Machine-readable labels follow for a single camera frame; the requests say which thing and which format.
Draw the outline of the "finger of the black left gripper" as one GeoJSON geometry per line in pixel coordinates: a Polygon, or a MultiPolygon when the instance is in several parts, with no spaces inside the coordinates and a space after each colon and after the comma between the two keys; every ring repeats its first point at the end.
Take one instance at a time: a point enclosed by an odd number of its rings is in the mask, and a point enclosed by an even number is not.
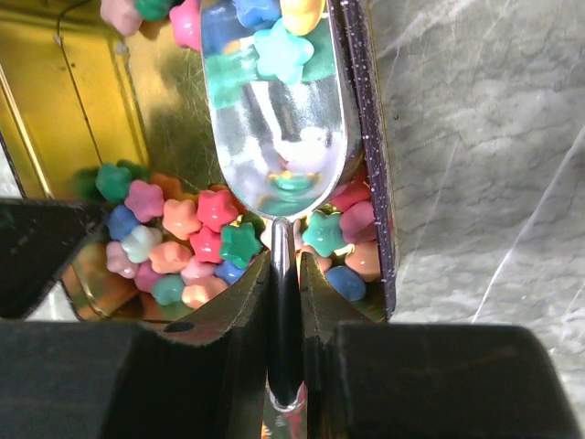
{"type": "Polygon", "coordinates": [[[29,316],[107,219],[95,202],[1,199],[1,317],[29,316]]]}

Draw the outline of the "silver metal scoop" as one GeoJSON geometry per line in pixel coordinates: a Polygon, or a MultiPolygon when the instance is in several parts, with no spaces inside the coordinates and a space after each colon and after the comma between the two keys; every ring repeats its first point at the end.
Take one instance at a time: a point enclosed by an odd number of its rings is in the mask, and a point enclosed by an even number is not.
{"type": "Polygon", "coordinates": [[[271,222],[268,382],[289,410],[303,380],[294,223],[359,166],[362,145],[343,25],[332,1],[204,1],[201,50],[220,170],[271,222]]]}

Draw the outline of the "gold tin of star candies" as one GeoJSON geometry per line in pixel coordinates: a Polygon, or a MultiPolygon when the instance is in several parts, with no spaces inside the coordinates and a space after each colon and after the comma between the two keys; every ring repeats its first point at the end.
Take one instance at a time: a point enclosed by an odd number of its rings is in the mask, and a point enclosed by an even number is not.
{"type": "Polygon", "coordinates": [[[96,203],[90,173],[121,160],[182,195],[223,180],[198,54],[167,23],[120,37],[95,1],[1,4],[1,153],[33,199],[96,203]]]}

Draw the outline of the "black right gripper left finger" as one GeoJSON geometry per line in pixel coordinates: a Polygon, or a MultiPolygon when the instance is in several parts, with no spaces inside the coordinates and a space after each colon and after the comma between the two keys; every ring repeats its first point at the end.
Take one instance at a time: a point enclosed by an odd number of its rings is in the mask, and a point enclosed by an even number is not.
{"type": "Polygon", "coordinates": [[[257,438],[269,256],[162,331],[136,323],[1,325],[4,438],[257,438]]]}

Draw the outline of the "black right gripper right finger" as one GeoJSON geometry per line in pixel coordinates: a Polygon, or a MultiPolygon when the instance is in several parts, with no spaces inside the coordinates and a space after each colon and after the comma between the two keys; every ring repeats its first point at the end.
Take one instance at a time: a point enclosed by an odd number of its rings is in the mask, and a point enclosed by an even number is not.
{"type": "Polygon", "coordinates": [[[300,262],[311,438],[572,438],[576,418],[525,327],[369,320],[300,262]]]}

